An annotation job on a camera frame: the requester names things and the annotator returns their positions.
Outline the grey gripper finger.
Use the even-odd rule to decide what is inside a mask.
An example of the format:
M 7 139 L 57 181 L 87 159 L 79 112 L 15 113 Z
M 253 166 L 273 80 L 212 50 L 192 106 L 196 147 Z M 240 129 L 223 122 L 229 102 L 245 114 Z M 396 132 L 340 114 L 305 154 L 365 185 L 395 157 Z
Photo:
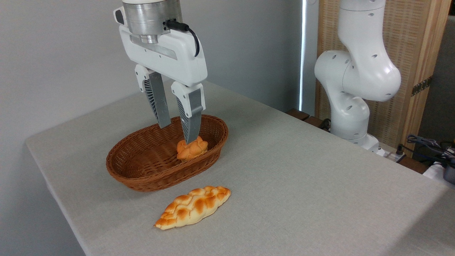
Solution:
M 150 107 L 158 121 L 160 128 L 171 124 L 168 105 L 164 91 L 164 83 L 161 74 L 145 68 L 143 65 L 136 65 L 135 74 L 141 92 L 147 96 Z
M 186 144 L 195 141 L 200 132 L 201 113 L 206 109 L 203 85 L 185 86 L 173 82 L 172 93 L 177 98 L 178 109 Z

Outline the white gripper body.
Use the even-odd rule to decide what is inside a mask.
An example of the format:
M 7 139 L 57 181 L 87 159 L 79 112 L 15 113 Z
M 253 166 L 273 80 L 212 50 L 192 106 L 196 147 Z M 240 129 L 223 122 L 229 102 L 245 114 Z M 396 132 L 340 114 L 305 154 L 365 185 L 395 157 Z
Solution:
M 114 17 L 133 62 L 186 86 L 207 78 L 203 49 L 179 6 L 122 6 Z

